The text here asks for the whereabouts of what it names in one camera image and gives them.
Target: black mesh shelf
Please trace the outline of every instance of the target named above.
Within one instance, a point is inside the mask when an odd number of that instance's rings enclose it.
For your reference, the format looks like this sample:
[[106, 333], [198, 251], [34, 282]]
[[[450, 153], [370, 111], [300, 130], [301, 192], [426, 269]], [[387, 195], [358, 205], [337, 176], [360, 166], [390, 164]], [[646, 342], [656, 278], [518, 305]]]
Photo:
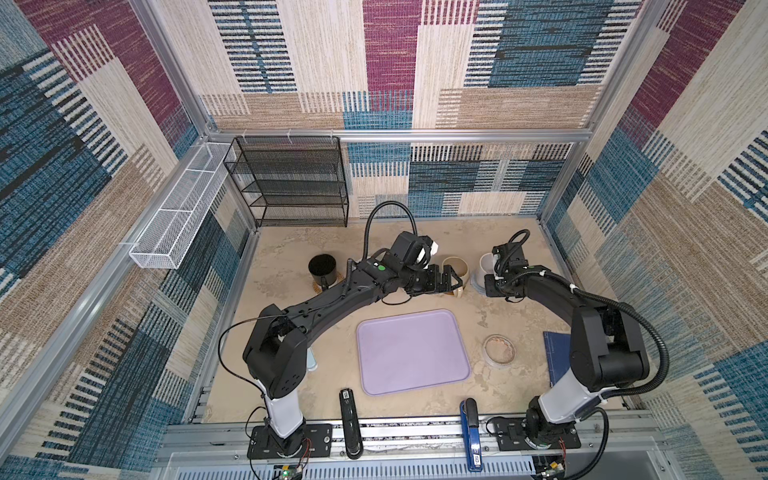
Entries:
[[346, 227], [337, 137], [237, 137], [224, 165], [261, 226]]

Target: mesh organizer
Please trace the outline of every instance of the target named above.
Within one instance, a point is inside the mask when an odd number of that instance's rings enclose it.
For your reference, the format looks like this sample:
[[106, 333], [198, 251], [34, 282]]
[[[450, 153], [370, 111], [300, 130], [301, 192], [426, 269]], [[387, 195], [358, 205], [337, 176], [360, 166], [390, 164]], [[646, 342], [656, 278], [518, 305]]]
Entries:
[[229, 144], [206, 143], [176, 181], [162, 206], [131, 248], [141, 268], [177, 269], [227, 178]]
[[337, 137], [236, 137], [224, 161], [259, 227], [346, 227]]

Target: beige table surface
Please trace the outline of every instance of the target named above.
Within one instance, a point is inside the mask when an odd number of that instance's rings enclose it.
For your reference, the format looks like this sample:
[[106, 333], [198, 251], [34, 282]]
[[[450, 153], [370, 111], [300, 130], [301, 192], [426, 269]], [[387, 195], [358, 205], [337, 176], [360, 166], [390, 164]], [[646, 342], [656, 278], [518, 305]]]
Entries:
[[[537, 221], [532, 218], [432, 220], [419, 221], [417, 226], [419, 234], [429, 235], [440, 247], [433, 262], [457, 256], [466, 260], [472, 270], [477, 268], [483, 253], [508, 241], [517, 230], [527, 228], [531, 237], [524, 251], [530, 264], [543, 264], [561, 273]], [[264, 228], [234, 320], [258, 316], [262, 308], [271, 303], [285, 308], [314, 296], [312, 278], [307, 271], [310, 258], [318, 253], [331, 253], [342, 270], [348, 257], [356, 260], [361, 257], [364, 227], [363, 223], [351, 223], [347, 228]], [[410, 230], [408, 222], [375, 222], [369, 252], [390, 247], [403, 230]], [[387, 301], [396, 303], [405, 298], [405, 294], [398, 291], [389, 295]], [[472, 368], [469, 378], [411, 392], [366, 395], [360, 381], [358, 324], [368, 319], [435, 309], [451, 310], [458, 321]], [[245, 324], [233, 329], [223, 348], [227, 366], [248, 378], [242, 353], [252, 328], [252, 324]], [[481, 413], [524, 412], [533, 396], [549, 389], [542, 336], [545, 330], [567, 332], [568, 326], [532, 300], [506, 303], [500, 298], [481, 296], [472, 286], [458, 299], [438, 294], [418, 296], [401, 306], [375, 303], [347, 316], [312, 345], [318, 368], [308, 372], [299, 386], [301, 409], [308, 419], [339, 418], [339, 390], [349, 387], [355, 393], [360, 418], [455, 415], [458, 404], [469, 396], [477, 401]], [[508, 369], [494, 369], [483, 359], [482, 342], [493, 333], [502, 334], [515, 344], [517, 356]], [[251, 410], [262, 404], [253, 386], [219, 368], [204, 421], [244, 422]], [[261, 420], [263, 410], [253, 417]]]

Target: blue notebook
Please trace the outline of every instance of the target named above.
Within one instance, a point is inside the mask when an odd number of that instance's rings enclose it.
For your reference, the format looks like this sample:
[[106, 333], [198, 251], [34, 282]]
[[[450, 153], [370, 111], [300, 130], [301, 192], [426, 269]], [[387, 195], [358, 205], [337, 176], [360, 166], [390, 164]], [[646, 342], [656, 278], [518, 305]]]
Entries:
[[550, 386], [571, 368], [571, 336], [567, 333], [544, 332]]

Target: black mug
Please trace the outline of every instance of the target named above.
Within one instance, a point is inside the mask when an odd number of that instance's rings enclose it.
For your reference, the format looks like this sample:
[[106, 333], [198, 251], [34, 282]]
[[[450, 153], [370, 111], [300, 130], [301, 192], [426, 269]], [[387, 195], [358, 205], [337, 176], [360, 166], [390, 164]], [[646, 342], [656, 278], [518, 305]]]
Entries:
[[320, 285], [323, 291], [336, 282], [336, 259], [328, 253], [312, 257], [309, 268], [315, 283]]

